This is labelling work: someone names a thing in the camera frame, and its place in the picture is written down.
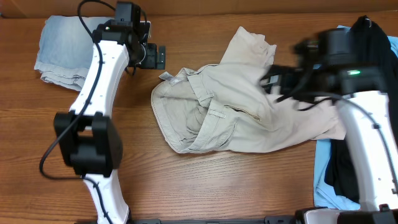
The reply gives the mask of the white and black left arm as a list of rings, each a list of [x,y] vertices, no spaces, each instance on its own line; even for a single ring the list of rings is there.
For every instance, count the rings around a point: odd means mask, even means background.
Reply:
[[[148,41],[151,23],[139,5],[119,1],[114,11],[114,19],[88,33],[93,56],[85,83],[69,111],[55,115],[57,138],[48,152],[59,146],[73,179],[86,184],[97,223],[132,223],[118,178],[123,144],[111,119],[114,99],[123,72],[163,70],[166,53]]]

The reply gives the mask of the beige khaki shorts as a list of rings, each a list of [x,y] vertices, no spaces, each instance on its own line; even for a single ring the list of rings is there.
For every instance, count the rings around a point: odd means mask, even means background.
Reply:
[[[259,80],[273,64],[275,45],[240,27],[221,62],[163,73],[151,104],[166,142],[177,153],[266,153],[308,140],[345,137],[336,108],[279,101]]]

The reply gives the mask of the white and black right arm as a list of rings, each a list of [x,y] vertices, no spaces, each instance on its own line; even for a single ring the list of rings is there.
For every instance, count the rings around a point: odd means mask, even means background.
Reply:
[[[313,207],[297,210],[288,223],[396,223],[397,146],[389,97],[380,69],[361,63],[344,29],[320,32],[294,47],[298,65],[273,65],[260,79],[265,91],[279,87],[279,100],[311,108],[330,100],[346,130],[359,188],[359,210]]]

